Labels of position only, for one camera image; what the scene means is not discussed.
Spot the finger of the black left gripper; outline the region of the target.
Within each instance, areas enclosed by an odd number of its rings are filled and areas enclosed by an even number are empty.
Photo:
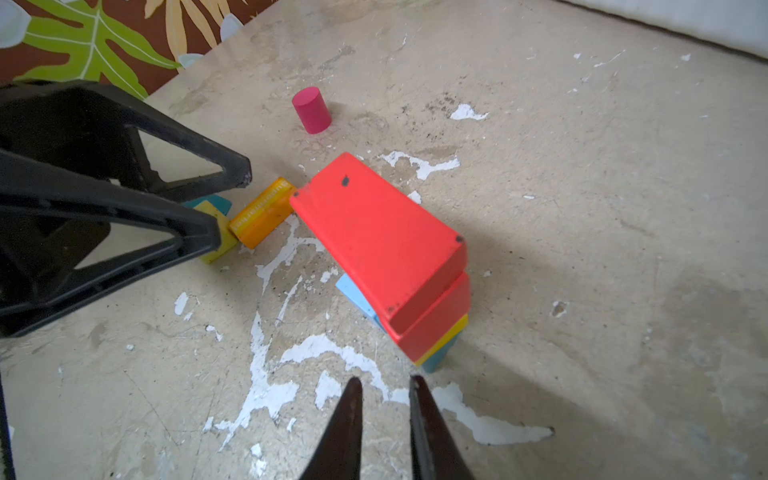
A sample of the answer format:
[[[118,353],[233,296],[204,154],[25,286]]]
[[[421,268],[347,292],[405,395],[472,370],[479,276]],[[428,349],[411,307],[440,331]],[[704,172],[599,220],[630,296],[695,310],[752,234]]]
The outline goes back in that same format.
[[[81,267],[113,224],[168,239]],[[21,337],[211,249],[215,220],[151,193],[1,154],[1,335]]]
[[[164,181],[140,136],[148,134],[219,166]],[[1,87],[1,151],[182,203],[244,188],[250,160],[113,85],[26,80]]]

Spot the red arch block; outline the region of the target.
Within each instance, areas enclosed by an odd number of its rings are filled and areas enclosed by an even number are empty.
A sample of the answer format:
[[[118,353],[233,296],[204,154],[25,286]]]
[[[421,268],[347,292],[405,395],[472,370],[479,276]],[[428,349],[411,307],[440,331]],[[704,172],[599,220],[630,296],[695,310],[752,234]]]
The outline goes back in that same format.
[[[416,316],[395,321],[380,315],[380,323],[408,359],[420,366],[467,326],[470,300],[470,279],[462,272]]]

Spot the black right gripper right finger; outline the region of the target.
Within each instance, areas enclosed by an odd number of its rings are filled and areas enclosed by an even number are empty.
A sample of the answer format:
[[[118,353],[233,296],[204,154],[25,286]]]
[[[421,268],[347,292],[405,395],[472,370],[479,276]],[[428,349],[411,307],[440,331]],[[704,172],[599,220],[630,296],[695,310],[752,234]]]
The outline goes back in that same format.
[[[410,446],[413,479],[473,479],[425,379],[409,382]]]

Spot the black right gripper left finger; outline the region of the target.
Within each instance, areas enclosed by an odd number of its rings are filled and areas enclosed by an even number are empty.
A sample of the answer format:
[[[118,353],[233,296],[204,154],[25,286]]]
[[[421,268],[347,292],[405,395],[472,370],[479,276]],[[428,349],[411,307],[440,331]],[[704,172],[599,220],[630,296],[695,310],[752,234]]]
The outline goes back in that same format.
[[[300,479],[358,480],[362,431],[363,386],[352,377]]]

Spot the red rectangular block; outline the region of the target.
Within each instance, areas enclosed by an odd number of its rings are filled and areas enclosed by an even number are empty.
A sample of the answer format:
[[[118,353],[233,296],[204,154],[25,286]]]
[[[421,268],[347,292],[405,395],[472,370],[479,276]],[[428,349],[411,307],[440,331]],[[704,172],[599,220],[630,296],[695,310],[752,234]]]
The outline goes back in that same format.
[[[466,269],[461,234],[348,153],[301,187],[291,204],[395,340]]]

